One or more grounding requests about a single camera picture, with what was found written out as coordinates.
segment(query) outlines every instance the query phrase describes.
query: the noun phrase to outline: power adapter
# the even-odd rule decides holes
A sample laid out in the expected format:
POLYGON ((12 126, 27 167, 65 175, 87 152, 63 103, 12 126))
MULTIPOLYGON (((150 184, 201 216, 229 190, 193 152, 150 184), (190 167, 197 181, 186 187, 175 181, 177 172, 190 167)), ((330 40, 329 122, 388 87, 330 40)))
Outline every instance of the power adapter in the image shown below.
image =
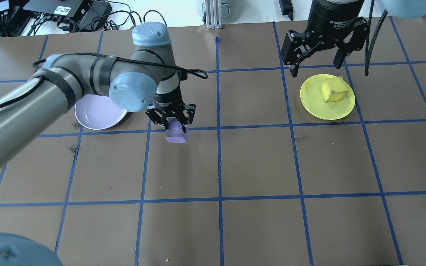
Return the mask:
POLYGON ((108 2, 99 2, 94 1, 91 2, 90 8, 87 13, 81 18, 80 22, 78 22, 78 28, 83 29, 81 31, 92 31, 98 30, 103 26, 104 22, 108 20, 108 14, 111 13, 113 8, 108 2), (98 22, 91 24, 94 20, 97 20, 99 17, 103 17, 98 22))
POLYGON ((290 20, 294 20, 294 5, 292 0, 279 0, 280 10, 283 16, 288 16, 290 20))

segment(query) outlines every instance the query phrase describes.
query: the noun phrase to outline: black band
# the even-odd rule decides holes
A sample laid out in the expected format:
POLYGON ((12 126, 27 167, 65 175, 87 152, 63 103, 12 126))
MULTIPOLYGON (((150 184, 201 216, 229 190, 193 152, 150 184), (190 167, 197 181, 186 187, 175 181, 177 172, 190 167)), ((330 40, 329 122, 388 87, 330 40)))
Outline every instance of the black band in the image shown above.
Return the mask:
POLYGON ((117 56, 109 55, 103 60, 101 64, 98 79, 101 92, 109 90, 109 84, 111 83, 111 71, 116 60, 118 60, 117 56))
POLYGON ((148 52, 149 54, 154 55, 155 57, 157 57, 157 59, 159 59, 162 62, 162 64, 165 65, 164 59, 162 59, 162 57, 160 57, 160 55, 157 54, 156 52, 154 52, 152 50, 147 50, 147 49, 139 49, 136 52, 140 52, 140 51, 142 51, 142 52, 148 52))
POLYGON ((171 77, 173 77, 175 74, 177 74, 177 71, 173 71, 172 74, 169 77, 165 77, 165 78, 161 79, 161 81, 166 81, 167 79, 170 79, 171 77))
POLYGON ((83 86, 83 84, 81 83, 80 78, 75 73, 73 73, 73 71, 71 71, 70 69, 65 68, 65 67, 55 67, 55 68, 60 68, 60 69, 65 70, 66 72, 69 72, 70 75, 72 75, 76 79, 76 81, 78 82, 78 84, 80 85, 81 94, 85 95, 85 86, 83 86))
POLYGON ((96 63, 98 63, 98 61, 101 59, 101 57, 98 57, 97 59, 95 59, 95 61, 93 61, 93 64, 91 64, 90 67, 90 86, 91 86, 91 90, 96 94, 96 95, 100 95, 96 89, 95 89, 95 83, 93 82, 93 70, 95 70, 95 65, 96 63))
POLYGON ((36 72, 34 77, 40 77, 40 76, 54 83, 54 85, 57 86, 64 93, 68 102, 67 111, 70 110, 70 108, 72 108, 73 105, 75 105, 75 102, 76 102, 75 93, 73 92, 73 89, 71 88, 70 84, 68 84, 68 82, 60 74, 57 74, 54 71, 42 68, 36 72))
MULTIPOLYGON (((164 59, 162 59, 162 57, 159 54, 157 54, 156 52, 154 52, 152 50, 148 50, 148 49, 139 49, 137 51, 148 52, 149 54, 152 54, 155 57, 157 57, 157 59, 159 59, 162 62, 162 64, 165 65, 164 59)), ((165 78, 161 79, 161 81, 166 81, 167 79, 170 79, 171 77, 173 77, 175 75, 175 73, 176 73, 176 71, 173 71, 172 74, 170 74, 168 77, 165 77, 165 78)))

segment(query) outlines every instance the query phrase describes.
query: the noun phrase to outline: metal post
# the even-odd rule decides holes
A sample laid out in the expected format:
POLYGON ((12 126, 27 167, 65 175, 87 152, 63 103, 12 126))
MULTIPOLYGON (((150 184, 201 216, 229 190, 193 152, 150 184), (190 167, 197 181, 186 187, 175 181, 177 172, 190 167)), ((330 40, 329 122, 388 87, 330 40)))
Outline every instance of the metal post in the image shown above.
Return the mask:
POLYGON ((223 28, 221 0, 205 0, 205 15, 207 29, 223 28))

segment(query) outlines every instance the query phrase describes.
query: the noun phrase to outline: light blue joint cap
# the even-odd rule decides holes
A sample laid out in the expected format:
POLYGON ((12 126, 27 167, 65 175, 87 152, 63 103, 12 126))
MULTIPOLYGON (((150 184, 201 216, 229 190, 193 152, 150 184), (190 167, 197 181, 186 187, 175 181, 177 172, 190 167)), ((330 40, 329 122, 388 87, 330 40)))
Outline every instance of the light blue joint cap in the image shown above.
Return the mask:
POLYGON ((62 266, 57 255, 28 238, 0 233, 0 266, 62 266))
POLYGON ((128 112, 144 111, 154 99, 157 84, 146 74, 128 72, 117 76, 109 86, 109 97, 128 112))
POLYGON ((42 67, 47 68, 47 69, 51 68, 54 61, 57 60, 57 58, 61 57, 62 55, 65 55, 65 54, 52 54, 52 55, 50 55, 49 57, 47 57, 45 59, 45 63, 42 65, 42 67))
POLYGON ((139 47, 171 44, 169 30, 161 22, 145 22, 132 29, 132 43, 139 47))

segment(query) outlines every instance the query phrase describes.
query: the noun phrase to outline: yellow block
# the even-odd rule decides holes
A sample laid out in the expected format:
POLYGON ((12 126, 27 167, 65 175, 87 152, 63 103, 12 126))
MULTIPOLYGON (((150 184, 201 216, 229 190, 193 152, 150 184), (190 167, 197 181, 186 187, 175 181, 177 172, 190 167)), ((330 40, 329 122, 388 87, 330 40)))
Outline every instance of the yellow block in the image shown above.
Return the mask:
POLYGON ((325 82, 320 87, 321 94, 326 103, 341 101, 350 89, 350 86, 343 80, 343 77, 325 79, 325 82))

